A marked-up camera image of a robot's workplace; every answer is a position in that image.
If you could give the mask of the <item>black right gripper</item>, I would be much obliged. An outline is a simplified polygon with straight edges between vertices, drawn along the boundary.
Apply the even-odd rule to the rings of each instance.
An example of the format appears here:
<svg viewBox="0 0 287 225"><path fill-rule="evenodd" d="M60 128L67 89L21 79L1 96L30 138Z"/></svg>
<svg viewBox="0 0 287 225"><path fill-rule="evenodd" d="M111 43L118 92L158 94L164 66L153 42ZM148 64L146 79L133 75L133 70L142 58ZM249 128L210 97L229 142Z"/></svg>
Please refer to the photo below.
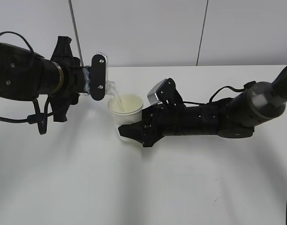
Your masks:
<svg viewBox="0 0 287 225"><path fill-rule="evenodd" d="M164 104L152 105L143 109L142 121L118 127L122 137L142 143L146 147L153 145L165 136L186 135L182 125L183 114L187 107L177 106L175 111Z"/></svg>

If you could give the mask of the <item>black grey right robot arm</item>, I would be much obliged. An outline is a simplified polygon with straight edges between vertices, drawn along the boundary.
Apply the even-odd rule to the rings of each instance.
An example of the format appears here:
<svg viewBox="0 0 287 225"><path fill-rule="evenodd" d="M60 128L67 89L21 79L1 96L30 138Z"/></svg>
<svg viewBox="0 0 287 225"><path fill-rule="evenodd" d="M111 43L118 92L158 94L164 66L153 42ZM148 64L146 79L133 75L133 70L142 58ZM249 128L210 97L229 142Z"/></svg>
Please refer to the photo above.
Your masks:
<svg viewBox="0 0 287 225"><path fill-rule="evenodd" d="M122 137L152 147L166 136L216 135L249 138L256 126L283 114L287 103L287 66L273 82L251 81L237 96L207 103L182 99L172 78L157 83L148 94L150 106L138 122L118 127Z"/></svg>

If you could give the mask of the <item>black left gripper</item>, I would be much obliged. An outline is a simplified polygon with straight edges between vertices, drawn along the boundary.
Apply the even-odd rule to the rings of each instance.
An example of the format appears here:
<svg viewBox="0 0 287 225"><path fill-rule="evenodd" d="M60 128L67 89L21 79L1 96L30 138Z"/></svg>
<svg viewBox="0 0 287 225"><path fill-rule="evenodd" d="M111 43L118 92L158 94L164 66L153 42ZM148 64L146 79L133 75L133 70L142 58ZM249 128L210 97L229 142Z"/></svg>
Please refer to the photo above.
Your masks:
<svg viewBox="0 0 287 225"><path fill-rule="evenodd" d="M70 43L72 39L59 36L51 61L60 66L61 87L50 97L54 122L67 121L70 106L78 104L81 93L84 93L85 79L81 60L73 56Z"/></svg>

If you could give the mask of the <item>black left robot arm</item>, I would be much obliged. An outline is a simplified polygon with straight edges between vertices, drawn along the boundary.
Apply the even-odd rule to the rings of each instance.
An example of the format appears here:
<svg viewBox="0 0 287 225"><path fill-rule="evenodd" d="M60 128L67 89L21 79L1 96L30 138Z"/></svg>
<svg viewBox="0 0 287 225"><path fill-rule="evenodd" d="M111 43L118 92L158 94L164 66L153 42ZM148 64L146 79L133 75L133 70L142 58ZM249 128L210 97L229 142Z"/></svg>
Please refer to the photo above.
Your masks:
<svg viewBox="0 0 287 225"><path fill-rule="evenodd" d="M67 121L67 111L84 93L80 59L70 48L71 38L59 36L51 58L0 42L0 98L32 101L39 95L50 99L53 120Z"/></svg>

